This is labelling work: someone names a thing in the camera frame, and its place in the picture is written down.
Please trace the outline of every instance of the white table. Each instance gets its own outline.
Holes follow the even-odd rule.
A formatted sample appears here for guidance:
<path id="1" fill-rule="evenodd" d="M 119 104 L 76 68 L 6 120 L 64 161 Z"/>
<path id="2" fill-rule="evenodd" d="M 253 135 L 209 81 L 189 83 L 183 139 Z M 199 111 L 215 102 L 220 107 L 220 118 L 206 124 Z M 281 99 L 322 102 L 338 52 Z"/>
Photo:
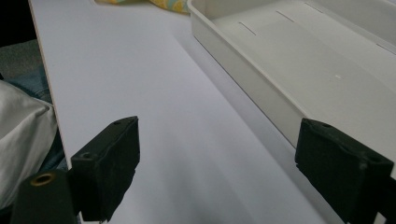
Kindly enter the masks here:
<path id="1" fill-rule="evenodd" d="M 139 117 L 141 162 L 110 223 L 340 222 L 188 15 L 142 1 L 31 9 L 66 157 L 110 122 Z"/>

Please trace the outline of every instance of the white fabric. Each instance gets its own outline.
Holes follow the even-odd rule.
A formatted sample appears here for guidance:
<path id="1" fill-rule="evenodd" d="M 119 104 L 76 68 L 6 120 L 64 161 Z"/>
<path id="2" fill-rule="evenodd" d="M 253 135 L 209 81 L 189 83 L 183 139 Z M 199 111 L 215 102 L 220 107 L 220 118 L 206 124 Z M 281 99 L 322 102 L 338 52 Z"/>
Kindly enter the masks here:
<path id="1" fill-rule="evenodd" d="M 53 107 L 0 81 L 0 208 L 38 171 L 55 137 Z"/>

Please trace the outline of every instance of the blue fabric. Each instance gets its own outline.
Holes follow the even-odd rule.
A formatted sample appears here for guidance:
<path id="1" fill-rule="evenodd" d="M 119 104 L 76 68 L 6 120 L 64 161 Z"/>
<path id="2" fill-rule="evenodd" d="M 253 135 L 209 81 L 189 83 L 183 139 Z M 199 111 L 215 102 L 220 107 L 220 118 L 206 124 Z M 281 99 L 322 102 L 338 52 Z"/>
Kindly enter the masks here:
<path id="1" fill-rule="evenodd" d="M 20 88 L 28 95 L 52 104 L 50 97 L 50 88 L 47 82 L 47 76 L 44 65 L 39 65 L 35 70 L 28 74 L 4 80 L 15 87 Z M 62 169 L 67 171 L 67 164 L 64 157 L 64 147 L 62 144 L 59 131 L 56 133 L 51 149 L 44 159 L 39 171 L 52 169 Z"/>
<path id="2" fill-rule="evenodd" d="M 5 81 L 20 88 L 28 95 L 35 97 L 36 99 L 40 99 L 52 104 L 52 99 L 50 98 L 50 88 L 47 82 L 46 72 L 44 70 L 43 64 L 39 65 L 35 70 L 28 74 L 15 78 L 9 78 Z"/>

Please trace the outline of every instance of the white plastic tray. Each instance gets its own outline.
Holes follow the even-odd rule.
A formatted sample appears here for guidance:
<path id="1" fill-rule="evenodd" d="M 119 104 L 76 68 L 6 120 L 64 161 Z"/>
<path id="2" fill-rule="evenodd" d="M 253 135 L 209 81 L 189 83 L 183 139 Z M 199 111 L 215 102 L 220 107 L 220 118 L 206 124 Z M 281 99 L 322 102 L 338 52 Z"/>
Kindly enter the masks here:
<path id="1" fill-rule="evenodd" d="M 188 4 L 195 37 L 294 146 L 301 118 L 317 119 L 396 161 L 394 3 Z"/>

